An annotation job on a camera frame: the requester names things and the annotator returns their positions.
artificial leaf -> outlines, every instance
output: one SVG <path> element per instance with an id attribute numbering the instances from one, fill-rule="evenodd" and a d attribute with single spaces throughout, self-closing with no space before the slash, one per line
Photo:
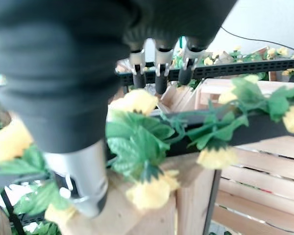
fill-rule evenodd
<path id="1" fill-rule="evenodd" d="M 273 121 L 280 121 L 289 107 L 289 102 L 283 96 L 272 96 L 268 99 L 269 114 Z"/>
<path id="2" fill-rule="evenodd" d="M 22 158 L 0 162 L 0 174 L 43 173 L 45 169 L 37 168 Z"/>
<path id="3" fill-rule="evenodd" d="M 223 141 L 229 141 L 232 139 L 233 132 L 241 125 L 248 126 L 248 118 L 246 115 L 242 115 L 232 121 L 226 127 L 223 127 L 214 133 L 214 137 Z"/>
<path id="4" fill-rule="evenodd" d="M 34 144 L 25 149 L 22 159 L 37 169 L 45 169 L 46 163 L 43 154 Z"/>
<path id="5" fill-rule="evenodd" d="M 121 122 L 107 122 L 106 123 L 106 137 L 107 138 L 126 138 L 128 139 L 134 130 Z"/>
<path id="6" fill-rule="evenodd" d="M 149 131 L 160 140 L 165 140 L 175 133 L 175 131 L 169 125 L 161 123 L 150 128 Z"/>
<path id="7" fill-rule="evenodd" d="M 66 199 L 59 199 L 59 189 L 54 181 L 48 181 L 37 188 L 36 191 L 25 194 L 14 206 L 14 213 L 28 213 L 30 215 L 38 214 L 52 203 L 57 209 L 66 209 L 69 205 Z"/>
<path id="8" fill-rule="evenodd" d="M 210 133 L 210 134 L 206 134 L 204 136 L 201 136 L 199 138 L 197 138 L 195 141 L 193 142 L 196 142 L 196 147 L 199 149 L 199 150 L 202 150 L 206 144 L 208 143 L 208 141 L 213 137 L 213 133 Z"/>

black rubber padding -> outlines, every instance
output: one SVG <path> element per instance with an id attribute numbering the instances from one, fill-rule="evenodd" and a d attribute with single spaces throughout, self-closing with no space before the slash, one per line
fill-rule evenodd
<path id="1" fill-rule="evenodd" d="M 133 74 L 133 82 L 135 88 L 144 88 L 146 86 L 146 75 L 145 73 L 137 75 Z"/>
<path id="2" fill-rule="evenodd" d="M 180 69 L 180 72 L 178 74 L 178 81 L 181 85 L 187 85 L 190 83 L 192 77 L 193 77 L 194 71 L 191 69 L 191 67 L 187 67 L 186 70 Z"/>
<path id="3" fill-rule="evenodd" d="M 167 89 L 168 78 L 164 76 L 164 72 L 160 73 L 160 76 L 155 77 L 156 92 L 163 94 Z"/>

black metal shelf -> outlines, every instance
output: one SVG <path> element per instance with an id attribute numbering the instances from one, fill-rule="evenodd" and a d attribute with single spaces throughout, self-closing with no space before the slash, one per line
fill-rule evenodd
<path id="1" fill-rule="evenodd" d="M 194 71 L 193 79 L 201 80 L 207 77 L 219 77 L 226 75 L 237 75 L 269 71 L 283 71 L 291 68 L 294 68 L 294 59 L 211 65 L 196 68 Z M 177 81 L 178 74 L 178 69 L 170 70 L 168 80 Z M 122 86 L 131 86 L 134 84 L 133 74 L 130 72 L 117 73 L 117 76 L 120 78 Z M 155 83 L 154 71 L 146 71 L 146 83 Z"/>

